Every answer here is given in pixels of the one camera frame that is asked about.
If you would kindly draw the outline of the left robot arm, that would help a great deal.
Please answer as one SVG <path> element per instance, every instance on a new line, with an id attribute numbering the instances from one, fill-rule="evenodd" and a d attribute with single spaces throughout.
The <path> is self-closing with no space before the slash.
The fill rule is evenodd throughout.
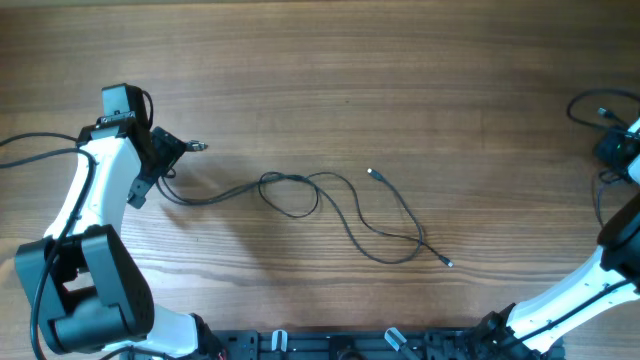
<path id="1" fill-rule="evenodd" d="M 120 235 L 126 206 L 141 208 L 187 146 L 152 125 L 149 94 L 102 90 L 104 114 L 84 127 L 63 208 L 39 241 L 18 248 L 16 270 L 31 305 L 34 347 L 123 359 L 222 359 L 224 345 L 195 314 L 154 303 Z"/>

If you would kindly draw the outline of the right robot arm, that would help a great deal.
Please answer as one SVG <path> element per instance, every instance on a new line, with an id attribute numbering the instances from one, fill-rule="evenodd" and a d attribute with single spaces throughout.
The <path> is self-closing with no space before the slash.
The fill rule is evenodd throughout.
<path id="1" fill-rule="evenodd" d="M 483 340 L 492 359 L 547 356 L 569 331 L 639 299 L 639 198 L 600 225 L 597 247 L 584 264 L 542 294 L 487 318 Z"/>

